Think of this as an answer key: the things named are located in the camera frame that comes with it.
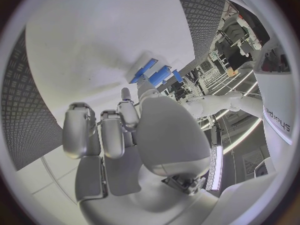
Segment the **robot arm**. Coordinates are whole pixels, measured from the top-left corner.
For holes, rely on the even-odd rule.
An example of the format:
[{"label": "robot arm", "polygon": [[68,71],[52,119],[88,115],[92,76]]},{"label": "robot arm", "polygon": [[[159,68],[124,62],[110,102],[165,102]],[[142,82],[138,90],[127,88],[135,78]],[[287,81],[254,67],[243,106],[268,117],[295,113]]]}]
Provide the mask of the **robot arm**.
[{"label": "robot arm", "polygon": [[254,97],[243,96],[238,91],[230,91],[222,96],[206,95],[193,97],[183,106],[194,118],[211,116],[222,109],[235,112],[243,110],[255,117],[263,118],[263,101]]}]

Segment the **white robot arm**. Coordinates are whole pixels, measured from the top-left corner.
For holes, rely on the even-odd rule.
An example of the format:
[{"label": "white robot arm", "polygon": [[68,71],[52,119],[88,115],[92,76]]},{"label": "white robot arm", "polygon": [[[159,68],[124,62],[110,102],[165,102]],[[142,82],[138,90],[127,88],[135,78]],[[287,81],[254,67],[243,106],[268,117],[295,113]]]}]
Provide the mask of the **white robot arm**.
[{"label": "white robot arm", "polygon": [[263,101],[243,96],[241,92],[230,91],[226,95],[205,95],[193,97],[183,105],[194,118],[216,114],[222,109],[230,111],[243,110],[260,119],[263,118]]}]

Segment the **white panel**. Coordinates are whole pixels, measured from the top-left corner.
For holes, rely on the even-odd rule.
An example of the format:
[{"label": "white panel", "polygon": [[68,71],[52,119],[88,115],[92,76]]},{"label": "white panel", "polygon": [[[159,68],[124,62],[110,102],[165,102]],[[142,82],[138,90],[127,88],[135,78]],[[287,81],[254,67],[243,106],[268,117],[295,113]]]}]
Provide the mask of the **white panel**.
[{"label": "white panel", "polygon": [[87,225],[79,207],[71,202],[55,184],[37,192],[34,198],[66,225]]},{"label": "white panel", "polygon": [[143,51],[178,70],[195,58],[180,0],[46,0],[26,25],[26,50],[60,126],[72,102],[88,103],[98,118],[117,106],[122,87],[137,102],[125,75]]},{"label": "white panel", "polygon": [[34,193],[52,183],[52,179],[41,159],[35,160],[16,173],[30,193]]},{"label": "white panel", "polygon": [[47,153],[44,157],[57,179],[76,168],[80,162],[80,159],[71,159],[67,157],[63,146],[59,146]]},{"label": "white panel", "polygon": [[58,180],[59,184],[65,190],[65,192],[76,201],[75,196],[75,178],[76,178],[77,169],[74,169],[68,175],[62,177]]}]

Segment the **blue object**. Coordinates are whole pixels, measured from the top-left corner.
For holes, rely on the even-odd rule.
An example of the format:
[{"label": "blue object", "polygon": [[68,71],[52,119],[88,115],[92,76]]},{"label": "blue object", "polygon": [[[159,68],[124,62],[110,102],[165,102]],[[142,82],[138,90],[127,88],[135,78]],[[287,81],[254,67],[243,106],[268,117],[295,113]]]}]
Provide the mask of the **blue object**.
[{"label": "blue object", "polygon": [[162,67],[162,69],[156,71],[151,77],[149,77],[149,81],[153,84],[153,86],[156,86],[159,83],[161,83],[164,79],[166,79],[170,74],[170,68],[167,65],[165,65]]},{"label": "blue object", "polygon": [[154,66],[158,62],[157,59],[151,58],[150,61],[142,68],[140,68],[134,76],[134,79],[131,80],[131,84],[135,84],[138,82],[139,78],[150,68]]},{"label": "blue object", "polygon": [[183,83],[183,78],[180,76],[180,74],[179,74],[179,72],[177,71],[177,69],[175,69],[174,71],[173,71],[173,74],[174,74],[174,77],[177,79],[177,81],[179,82],[179,83]]}]

